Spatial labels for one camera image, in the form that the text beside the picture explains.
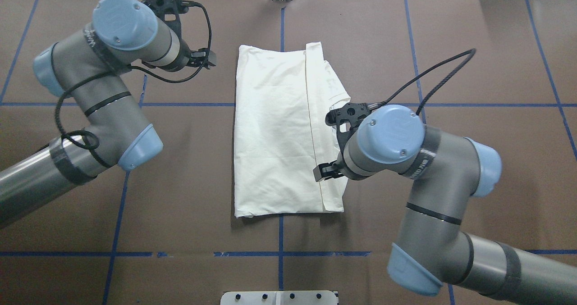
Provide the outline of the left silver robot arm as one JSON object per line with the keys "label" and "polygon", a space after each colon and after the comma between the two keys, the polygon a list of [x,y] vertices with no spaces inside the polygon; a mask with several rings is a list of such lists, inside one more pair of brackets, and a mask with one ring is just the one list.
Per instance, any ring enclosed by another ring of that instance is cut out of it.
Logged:
{"label": "left silver robot arm", "polygon": [[100,0],[91,21],[33,61],[37,81],[58,98],[58,136],[1,172],[1,227],[22,219],[105,170],[126,172],[163,150],[153,124],[121,76],[214,67],[206,7],[193,0]]}

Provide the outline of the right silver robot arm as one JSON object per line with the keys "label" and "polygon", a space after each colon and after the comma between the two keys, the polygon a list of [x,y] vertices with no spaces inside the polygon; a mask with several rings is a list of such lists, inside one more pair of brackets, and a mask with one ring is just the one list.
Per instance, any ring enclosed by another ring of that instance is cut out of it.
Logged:
{"label": "right silver robot arm", "polygon": [[471,197],[493,191],[500,155],[469,137],[425,124],[402,105],[346,103],[324,122],[337,131],[337,159],[315,180],[364,180],[391,170],[413,181],[387,272],[396,284],[436,296],[444,284],[521,305],[574,305],[576,268],[460,228]]}

